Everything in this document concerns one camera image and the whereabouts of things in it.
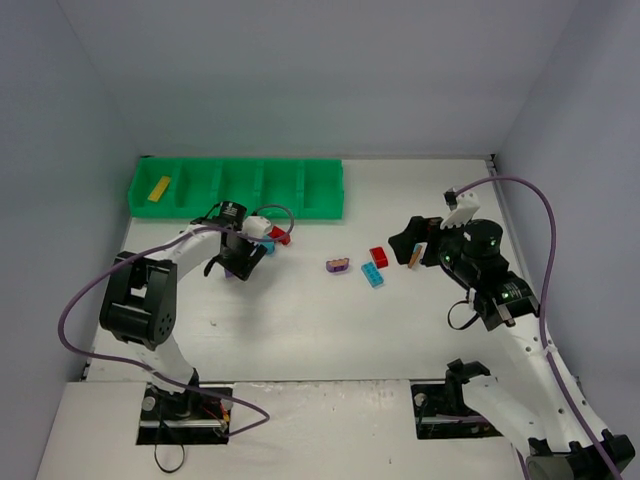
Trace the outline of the blue lego brick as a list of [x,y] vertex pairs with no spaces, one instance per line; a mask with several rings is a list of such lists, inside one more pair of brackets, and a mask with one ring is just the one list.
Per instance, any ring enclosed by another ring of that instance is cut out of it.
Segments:
[[361,265],[361,272],[363,273],[368,284],[372,288],[379,288],[384,284],[384,278],[381,275],[379,269],[373,262],[367,262]]

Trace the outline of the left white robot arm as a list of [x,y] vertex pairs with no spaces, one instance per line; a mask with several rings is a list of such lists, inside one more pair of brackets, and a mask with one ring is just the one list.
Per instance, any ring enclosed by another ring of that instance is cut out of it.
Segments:
[[267,253],[260,241],[272,228],[265,217],[224,201],[218,214],[191,221],[168,249],[146,254],[110,276],[100,326],[151,368],[158,390],[180,395],[188,385],[199,385],[196,369],[173,336],[178,283],[200,266],[208,275],[216,265],[247,280]]

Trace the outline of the red curved lego brick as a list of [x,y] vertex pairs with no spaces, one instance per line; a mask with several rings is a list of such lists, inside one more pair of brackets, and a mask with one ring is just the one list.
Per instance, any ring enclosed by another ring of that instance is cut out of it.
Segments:
[[372,261],[377,269],[389,266],[389,260],[382,246],[376,246],[369,250]]

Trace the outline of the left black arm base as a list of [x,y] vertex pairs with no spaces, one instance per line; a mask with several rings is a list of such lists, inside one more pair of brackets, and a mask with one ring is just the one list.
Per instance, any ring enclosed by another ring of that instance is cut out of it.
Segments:
[[[230,395],[232,389],[204,385],[208,392]],[[226,445],[233,402],[185,391],[169,394],[147,383],[141,402],[137,445]]]

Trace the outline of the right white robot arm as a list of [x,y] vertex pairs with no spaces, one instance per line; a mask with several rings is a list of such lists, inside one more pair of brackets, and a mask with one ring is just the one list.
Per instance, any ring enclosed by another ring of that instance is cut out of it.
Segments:
[[389,238],[399,264],[423,243],[426,267],[438,266],[465,292],[473,311],[513,362],[529,396],[521,403],[482,362],[456,359],[445,387],[455,413],[486,419],[522,456],[531,479],[618,479],[636,451],[593,411],[541,325],[529,284],[501,253],[503,230],[491,220],[447,228],[441,217],[414,216]]

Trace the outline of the yellow long lego plate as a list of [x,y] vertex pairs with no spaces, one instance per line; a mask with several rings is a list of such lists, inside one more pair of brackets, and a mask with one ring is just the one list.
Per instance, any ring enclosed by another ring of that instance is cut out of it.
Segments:
[[152,190],[150,191],[150,193],[148,194],[147,200],[152,203],[158,203],[166,193],[170,184],[171,184],[170,176],[161,176],[158,179],[157,183],[152,188]]

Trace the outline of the teal oval lego piece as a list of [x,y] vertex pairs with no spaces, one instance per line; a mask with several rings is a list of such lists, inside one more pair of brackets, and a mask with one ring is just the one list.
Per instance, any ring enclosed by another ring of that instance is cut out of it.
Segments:
[[266,249],[267,255],[273,255],[275,253],[275,243],[274,242],[265,242],[262,246]]

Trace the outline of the brown lego plate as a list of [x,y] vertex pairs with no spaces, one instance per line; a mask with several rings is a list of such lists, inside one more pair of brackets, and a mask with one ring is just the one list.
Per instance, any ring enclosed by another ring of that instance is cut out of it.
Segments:
[[409,269],[412,269],[414,267],[414,265],[420,260],[421,258],[421,252],[422,252],[423,246],[421,244],[416,244],[414,247],[414,250],[412,252],[412,255],[409,259],[409,262],[407,264],[407,267]]

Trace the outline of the purple lego with gold studs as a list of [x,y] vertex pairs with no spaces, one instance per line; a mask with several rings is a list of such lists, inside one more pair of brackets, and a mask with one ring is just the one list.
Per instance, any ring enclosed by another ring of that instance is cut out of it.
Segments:
[[338,274],[346,272],[350,266],[350,259],[348,257],[331,259],[325,262],[325,269],[331,274]]

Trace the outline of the red long lego brick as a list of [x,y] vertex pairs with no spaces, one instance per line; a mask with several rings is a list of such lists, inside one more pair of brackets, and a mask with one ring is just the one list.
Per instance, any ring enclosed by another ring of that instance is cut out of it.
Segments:
[[275,240],[276,243],[288,246],[291,243],[291,236],[286,235],[285,231],[278,226],[273,226],[268,232],[268,236]]

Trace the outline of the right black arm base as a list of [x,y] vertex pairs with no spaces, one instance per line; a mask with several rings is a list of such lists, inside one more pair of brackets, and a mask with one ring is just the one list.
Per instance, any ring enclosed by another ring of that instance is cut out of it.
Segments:
[[454,408],[443,382],[411,383],[418,440],[475,440],[501,437],[501,433],[477,412]]

